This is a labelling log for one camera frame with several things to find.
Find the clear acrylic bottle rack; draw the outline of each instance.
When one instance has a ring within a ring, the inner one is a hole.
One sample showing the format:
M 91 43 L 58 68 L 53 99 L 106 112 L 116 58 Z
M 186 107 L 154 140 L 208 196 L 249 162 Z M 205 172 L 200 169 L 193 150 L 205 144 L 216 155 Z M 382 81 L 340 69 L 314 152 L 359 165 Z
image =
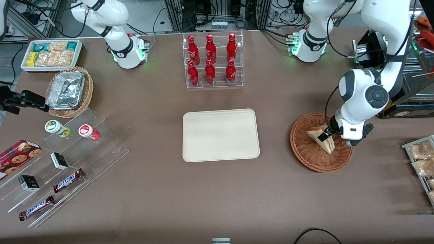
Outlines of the clear acrylic bottle rack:
M 62 138 L 51 134 L 40 141 L 38 144 L 43 152 L 36 159 L 26 163 L 0 181 L 2 209 L 7 209 L 8 213 L 15 215 L 16 221 L 20 222 L 18 218 L 20 212 L 26 211 L 47 199 L 48 196 L 53 195 L 56 202 L 53 206 L 48 206 L 23 221 L 28 227 L 37 227 L 127 154 L 128 150 L 110 132 L 103 121 L 104 119 L 101 116 L 91 109 L 86 109 L 79 116 L 65 124 L 71 129 L 68 137 Z M 95 130 L 99 131 L 100 138 L 91 141 L 80 136 L 78 129 L 84 124 L 91 125 Z M 50 157 L 53 152 L 63 154 L 69 164 L 68 169 L 60 170 L 54 167 Z M 67 188 L 54 193 L 53 186 L 72 175 L 79 168 L 82 168 L 85 175 Z M 34 176 L 40 189 L 35 192 L 24 191 L 18 182 L 20 175 Z
M 235 83 L 231 86 L 226 84 L 226 67 L 227 67 L 227 59 L 226 59 L 226 45 L 229 41 L 229 34 L 235 34 L 235 42 L 237 43 L 237 57 L 235 59 L 234 66 L 237 69 L 235 73 Z M 244 66 L 244 55 L 243 55 L 243 32 L 242 31 L 217 31 L 212 32 L 213 40 L 216 45 L 217 50 L 217 62 L 214 64 L 214 68 L 216 70 L 216 81 L 213 85 L 210 85 L 206 81 L 205 75 L 205 67 L 207 55 L 205 53 L 205 46 L 207 44 L 207 34 L 209 33 L 190 33 L 183 35 L 182 42 L 182 51 L 184 54 L 184 69 L 185 69 L 185 80 L 187 84 L 187 88 L 199 89 L 199 88 L 217 88 L 217 87 L 240 87 L 243 86 L 243 66 Z M 199 85 L 192 86 L 190 79 L 188 77 L 188 66 L 187 62 L 190 60 L 188 56 L 188 41 L 187 37 L 193 36 L 194 42 L 196 43 L 199 49 L 199 57 L 201 62 L 196 66 L 197 71 L 199 72 Z

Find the beige tray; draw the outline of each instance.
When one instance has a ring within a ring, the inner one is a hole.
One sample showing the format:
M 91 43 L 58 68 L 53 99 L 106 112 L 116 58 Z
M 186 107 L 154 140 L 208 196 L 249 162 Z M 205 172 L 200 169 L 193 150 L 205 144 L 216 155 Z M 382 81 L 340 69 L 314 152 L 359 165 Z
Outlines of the beige tray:
M 259 139 L 251 109 L 189 112 L 183 118 L 186 162 L 257 158 Z

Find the round container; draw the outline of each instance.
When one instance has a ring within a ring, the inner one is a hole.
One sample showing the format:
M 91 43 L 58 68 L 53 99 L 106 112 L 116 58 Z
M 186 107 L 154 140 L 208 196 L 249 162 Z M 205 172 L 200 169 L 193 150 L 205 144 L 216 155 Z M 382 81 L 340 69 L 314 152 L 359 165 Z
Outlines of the round container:
M 52 119 L 45 124 L 45 130 L 51 134 L 59 135 L 60 137 L 67 137 L 71 130 L 62 125 L 59 121 Z
M 99 139 L 99 131 L 94 130 L 90 125 L 82 125 L 79 129 L 79 134 L 82 137 L 86 137 L 91 139 L 92 141 L 96 141 Z

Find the snickers bar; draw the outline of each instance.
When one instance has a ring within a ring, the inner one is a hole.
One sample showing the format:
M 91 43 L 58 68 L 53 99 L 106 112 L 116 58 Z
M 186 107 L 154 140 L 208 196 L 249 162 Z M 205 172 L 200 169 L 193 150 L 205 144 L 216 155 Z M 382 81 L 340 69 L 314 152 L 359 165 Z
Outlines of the snickers bar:
M 35 206 L 29 208 L 27 211 L 21 212 L 20 213 L 20 221 L 23 221 L 25 219 L 27 219 L 28 217 L 30 217 L 32 214 L 41 211 L 43 208 L 45 208 L 46 206 L 50 206 L 55 204 L 54 202 L 54 198 L 53 196 L 49 196 L 47 199 L 45 199 L 44 201 L 36 204 Z
M 57 193 L 61 191 L 62 189 L 66 188 L 70 184 L 72 184 L 74 181 L 76 181 L 78 178 L 82 177 L 84 175 L 83 170 L 80 168 L 79 170 L 75 171 L 74 174 L 70 175 L 68 178 L 61 181 L 59 184 L 53 186 L 54 192 Z

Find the cookie box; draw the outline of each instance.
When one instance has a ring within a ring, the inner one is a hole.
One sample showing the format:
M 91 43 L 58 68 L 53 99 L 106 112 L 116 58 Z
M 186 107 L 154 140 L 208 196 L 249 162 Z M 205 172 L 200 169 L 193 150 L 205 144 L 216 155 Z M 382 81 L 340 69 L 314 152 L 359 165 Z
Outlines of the cookie box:
M 6 151 L 0 153 L 0 180 L 10 175 L 41 152 L 42 150 L 39 145 L 20 140 Z

